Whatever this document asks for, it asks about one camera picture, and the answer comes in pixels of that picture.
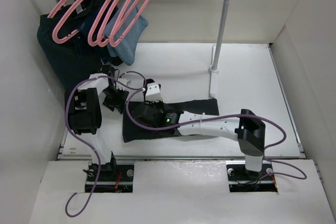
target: white wall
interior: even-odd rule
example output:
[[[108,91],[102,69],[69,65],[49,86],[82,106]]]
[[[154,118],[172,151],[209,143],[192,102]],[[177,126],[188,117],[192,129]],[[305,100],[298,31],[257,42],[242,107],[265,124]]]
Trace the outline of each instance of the white wall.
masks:
[[[37,42],[30,0],[0,0],[0,219],[28,223],[64,127],[63,91]]]
[[[49,0],[36,0],[45,12]],[[225,41],[273,42],[298,0],[231,0]],[[215,42],[223,0],[151,0],[142,42]]]
[[[336,0],[299,0],[272,46],[308,158],[336,216]]]

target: white table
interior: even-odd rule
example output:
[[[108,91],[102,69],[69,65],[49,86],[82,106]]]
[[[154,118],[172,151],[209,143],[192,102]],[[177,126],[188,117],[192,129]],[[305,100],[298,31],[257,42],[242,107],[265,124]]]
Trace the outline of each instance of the white table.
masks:
[[[65,204],[82,193],[88,161],[49,162],[37,194],[31,224],[53,223],[260,223],[335,224],[313,161],[287,161],[308,176],[275,176],[278,192],[230,193],[225,161],[136,162],[133,193],[95,193],[86,210],[68,218]],[[275,172],[300,176],[273,164]],[[77,213],[88,194],[76,195],[69,212]]]
[[[120,67],[121,73],[134,70],[162,85],[164,102],[208,99],[208,68],[213,44],[138,44],[133,66]],[[221,115],[236,114],[250,109],[256,115],[278,123],[287,132],[279,146],[266,150],[268,157],[296,158],[300,156],[279,81],[267,45],[223,44],[219,60],[217,100]],[[133,87],[141,87],[142,79],[130,74]],[[141,101],[142,95],[135,97]],[[203,136],[137,140],[122,140],[122,115],[102,106],[102,132],[116,158],[235,158],[243,157],[237,142]],[[266,125],[265,144],[282,138],[281,132]],[[63,157],[89,157],[86,146],[68,134]]]

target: black garment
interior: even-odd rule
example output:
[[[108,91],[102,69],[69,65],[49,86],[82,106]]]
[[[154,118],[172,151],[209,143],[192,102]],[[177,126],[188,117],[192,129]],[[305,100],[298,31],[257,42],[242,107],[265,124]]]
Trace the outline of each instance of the black garment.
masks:
[[[130,102],[130,111],[140,104],[140,102]],[[207,115],[219,115],[217,100],[212,98],[209,100],[194,100],[188,102],[171,103],[169,107],[174,111],[188,111],[194,114],[205,113]],[[125,143],[133,140],[156,139],[180,136],[174,130],[167,131],[149,131],[136,126],[128,117],[127,113],[123,113],[122,137]]]
[[[71,14],[62,26],[58,34],[59,38],[67,36],[78,26],[81,27],[88,18],[88,23],[93,22],[92,15],[98,13],[97,10],[99,11],[104,2],[105,0],[84,0],[81,3],[83,11],[79,14],[77,12]],[[100,70],[101,58],[104,57],[104,51],[101,50],[102,53],[100,53],[96,48],[90,47],[87,44],[87,38],[85,40],[85,35],[81,33],[63,44],[54,42],[53,30],[70,6],[62,8],[54,18],[42,15],[37,32],[38,42],[65,89],[73,89],[80,81]]]

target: clothing rack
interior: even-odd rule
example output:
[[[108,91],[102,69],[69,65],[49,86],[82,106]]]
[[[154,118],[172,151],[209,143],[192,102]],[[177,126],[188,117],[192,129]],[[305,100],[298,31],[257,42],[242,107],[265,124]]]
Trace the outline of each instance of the clothing rack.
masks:
[[[210,77],[210,91],[209,91],[209,96],[210,97],[216,97],[216,93],[217,93],[218,73],[219,73],[218,61],[219,61],[220,50],[222,48],[223,34],[224,34],[224,29],[225,29],[225,23],[226,23],[226,17],[227,17],[229,2],[230,2],[230,0],[224,0],[223,1],[223,8],[222,8],[222,14],[221,14],[221,21],[219,23],[217,43],[216,43],[216,45],[214,45],[213,52],[212,52],[212,65],[209,68],[209,73],[211,75],[211,77]]]

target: screw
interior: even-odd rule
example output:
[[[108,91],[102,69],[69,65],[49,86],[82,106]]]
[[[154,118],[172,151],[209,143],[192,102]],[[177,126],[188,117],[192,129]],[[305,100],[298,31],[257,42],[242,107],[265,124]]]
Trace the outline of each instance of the screw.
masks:
[[[89,169],[89,172],[90,172],[90,174],[88,174],[88,177],[93,177],[94,170],[93,169]]]
[[[129,176],[129,177],[133,177],[134,176],[134,171],[133,170],[131,170],[131,169],[129,169],[128,171],[127,171],[127,176]]]
[[[232,176],[233,171],[234,171],[234,170],[233,170],[232,168],[229,168],[229,169],[227,170],[228,175],[229,175],[229,176]]]
[[[266,172],[267,172],[268,174],[273,173],[273,169],[272,169],[272,168],[267,168],[267,169],[266,169]]]

